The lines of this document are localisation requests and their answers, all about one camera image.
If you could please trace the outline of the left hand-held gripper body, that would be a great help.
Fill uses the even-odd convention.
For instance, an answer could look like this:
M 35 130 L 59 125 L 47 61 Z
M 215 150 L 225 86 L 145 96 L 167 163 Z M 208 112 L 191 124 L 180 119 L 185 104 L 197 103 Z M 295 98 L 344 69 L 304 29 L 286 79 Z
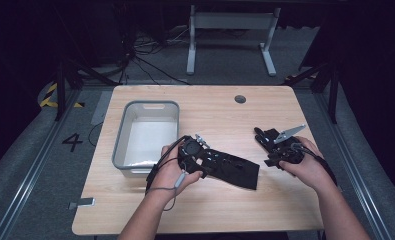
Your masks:
M 200 135 L 186 136 L 183 145 L 178 149 L 180 168 L 191 174 L 198 171 L 200 167 L 204 167 L 203 153 L 205 149 L 209 149 L 209 146 Z

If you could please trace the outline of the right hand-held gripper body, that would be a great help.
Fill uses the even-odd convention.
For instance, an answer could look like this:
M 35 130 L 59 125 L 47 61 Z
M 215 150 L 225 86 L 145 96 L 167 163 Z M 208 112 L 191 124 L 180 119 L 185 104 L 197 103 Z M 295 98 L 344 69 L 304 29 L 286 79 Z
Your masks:
M 304 154 L 302 151 L 301 142 L 295 137 L 295 134 L 306 127 L 305 124 L 300 126 L 283 130 L 279 132 L 276 140 L 270 141 L 265 149 L 268 152 L 268 159 L 265 164 L 268 167 L 279 167 L 280 161 L 286 161 L 292 164 L 299 164 Z

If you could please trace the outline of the black cloth garment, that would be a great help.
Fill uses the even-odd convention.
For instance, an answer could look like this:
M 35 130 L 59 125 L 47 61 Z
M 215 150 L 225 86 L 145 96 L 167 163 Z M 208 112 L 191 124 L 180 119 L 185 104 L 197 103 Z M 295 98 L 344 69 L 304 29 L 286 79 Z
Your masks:
M 260 165 L 225 152 L 222 161 L 204 161 L 203 166 L 210 168 L 209 176 L 237 187 L 256 190 Z

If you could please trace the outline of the grey plastic bin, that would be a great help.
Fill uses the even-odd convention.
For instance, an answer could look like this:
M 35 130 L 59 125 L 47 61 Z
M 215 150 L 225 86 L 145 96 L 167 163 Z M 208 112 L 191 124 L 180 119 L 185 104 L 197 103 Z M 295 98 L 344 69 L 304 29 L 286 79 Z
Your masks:
M 161 149 L 178 139 L 179 105 L 174 101 L 135 100 L 123 111 L 112 163 L 126 177 L 148 175 Z

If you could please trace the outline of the person's right hand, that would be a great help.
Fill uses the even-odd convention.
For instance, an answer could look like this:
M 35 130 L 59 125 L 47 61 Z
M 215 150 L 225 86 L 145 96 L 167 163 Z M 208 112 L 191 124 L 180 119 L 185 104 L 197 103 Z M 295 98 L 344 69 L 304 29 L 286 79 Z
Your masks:
M 285 171 L 296 176 L 317 193 L 326 193 L 335 187 L 324 167 L 310 154 L 306 154 L 299 164 L 286 161 L 280 161 L 279 164 Z

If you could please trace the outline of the person's left hand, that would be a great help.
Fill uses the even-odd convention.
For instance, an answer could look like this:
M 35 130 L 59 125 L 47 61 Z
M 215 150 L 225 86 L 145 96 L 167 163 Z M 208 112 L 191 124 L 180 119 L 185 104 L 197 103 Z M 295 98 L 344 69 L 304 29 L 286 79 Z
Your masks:
M 192 174 L 183 172 L 178 164 L 177 146 L 164 146 L 162 156 L 163 160 L 158 173 L 146 193 L 146 197 L 167 204 L 187 186 L 197 182 L 200 179 L 200 172 L 196 171 Z

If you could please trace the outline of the black metal stand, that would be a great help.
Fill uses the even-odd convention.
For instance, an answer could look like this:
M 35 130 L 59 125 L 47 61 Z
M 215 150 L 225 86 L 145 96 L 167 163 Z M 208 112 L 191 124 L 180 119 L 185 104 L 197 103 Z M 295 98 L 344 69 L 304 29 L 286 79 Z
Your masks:
M 56 121 L 59 121 L 62 118 L 64 112 L 67 109 L 65 83 L 68 83 L 73 90 L 80 90 L 84 84 L 83 77 L 81 77 L 78 73 L 79 70 L 85 72 L 93 79 L 96 79 L 103 84 L 106 84 L 108 86 L 118 86 L 118 83 L 110 80 L 106 76 L 103 76 L 102 74 L 93 70 L 91 67 L 80 64 L 79 62 L 69 58 L 62 59 L 58 65 L 56 77 L 58 104 L 57 115 L 55 118 Z
M 322 63 L 318 66 L 311 67 L 310 69 L 296 75 L 287 76 L 282 83 L 283 86 L 293 86 L 310 76 L 315 75 L 315 78 L 310 85 L 313 93 L 322 93 L 327 86 L 329 86 L 329 100 L 328 100 L 328 116 L 333 124 L 337 123 L 336 120 L 336 105 L 338 96 L 339 77 L 338 70 L 334 64 Z

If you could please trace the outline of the grey floor tape strip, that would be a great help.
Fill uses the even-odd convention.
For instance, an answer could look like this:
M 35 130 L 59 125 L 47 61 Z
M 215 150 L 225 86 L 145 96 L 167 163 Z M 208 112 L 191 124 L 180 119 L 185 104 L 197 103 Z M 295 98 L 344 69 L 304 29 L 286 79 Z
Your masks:
M 105 119 L 105 115 L 111 100 L 112 92 L 111 91 L 103 91 L 100 95 L 100 99 L 97 102 L 97 106 L 94 110 L 91 124 L 97 125 L 102 123 Z

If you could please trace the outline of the grey tape piece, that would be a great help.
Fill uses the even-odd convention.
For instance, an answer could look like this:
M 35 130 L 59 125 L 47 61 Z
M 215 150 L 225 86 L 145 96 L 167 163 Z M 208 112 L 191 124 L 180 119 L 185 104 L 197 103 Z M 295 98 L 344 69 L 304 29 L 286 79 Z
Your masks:
M 68 209 L 73 210 L 78 207 L 93 206 L 94 204 L 95 204 L 95 199 L 93 197 L 81 198 L 76 202 L 70 202 L 68 205 Z

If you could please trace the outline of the yellow black hazard tape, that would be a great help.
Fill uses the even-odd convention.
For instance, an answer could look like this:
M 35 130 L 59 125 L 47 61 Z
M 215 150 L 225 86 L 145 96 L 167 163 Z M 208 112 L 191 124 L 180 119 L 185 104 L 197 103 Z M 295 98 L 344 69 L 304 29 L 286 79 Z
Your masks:
M 57 108 L 58 107 L 58 103 L 57 102 L 53 102 L 51 100 L 53 94 L 55 93 L 57 89 L 57 83 L 52 83 L 50 85 L 50 87 L 48 88 L 46 94 L 44 95 L 42 101 L 40 102 L 40 106 L 41 107 L 54 107 Z

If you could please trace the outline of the metal floor rail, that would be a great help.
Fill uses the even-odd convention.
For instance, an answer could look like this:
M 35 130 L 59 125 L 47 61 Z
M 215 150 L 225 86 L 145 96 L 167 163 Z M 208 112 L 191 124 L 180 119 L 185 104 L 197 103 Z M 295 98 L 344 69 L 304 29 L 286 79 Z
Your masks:
M 52 121 L 50 130 L 48 131 L 45 140 L 40 145 L 40 149 L 34 158 L 31 166 L 28 169 L 26 176 L 21 181 L 16 190 L 16 194 L 12 198 L 10 205 L 5 211 L 4 216 L 0 221 L 0 240 L 6 240 L 10 234 L 19 214 L 25 206 L 35 184 L 42 172 L 42 169 L 49 158 L 51 147 L 54 145 L 55 139 L 63 127 L 68 114 L 73 109 L 75 102 L 80 95 L 80 90 L 71 90 L 67 97 L 66 109 L 62 112 L 57 120 Z
M 372 198 L 370 191 L 367 188 L 365 181 L 357 169 L 354 159 L 348 149 L 343 135 L 339 127 L 334 124 L 329 116 L 328 104 L 322 94 L 314 95 L 315 101 L 321 109 L 322 116 L 327 122 L 328 128 L 331 132 L 332 138 L 338 145 L 338 149 L 343 158 L 343 165 L 349 180 L 355 190 L 358 200 L 364 210 L 364 213 L 370 223 L 373 233 L 377 240 L 392 240 L 391 235 L 383 221 L 381 214 Z

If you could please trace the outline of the white metal desk frame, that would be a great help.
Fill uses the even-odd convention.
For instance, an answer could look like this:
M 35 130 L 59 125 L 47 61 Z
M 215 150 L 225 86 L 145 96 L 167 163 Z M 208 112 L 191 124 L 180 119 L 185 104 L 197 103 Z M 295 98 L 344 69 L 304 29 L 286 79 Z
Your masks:
M 238 30 L 266 30 L 265 42 L 259 44 L 262 57 L 269 76 L 276 75 L 276 69 L 270 54 L 281 9 L 275 8 L 269 13 L 227 13 L 227 12 L 197 12 L 194 5 L 190 8 L 189 17 L 189 49 L 186 73 L 193 75 L 196 61 L 196 30 L 197 29 L 238 29 Z

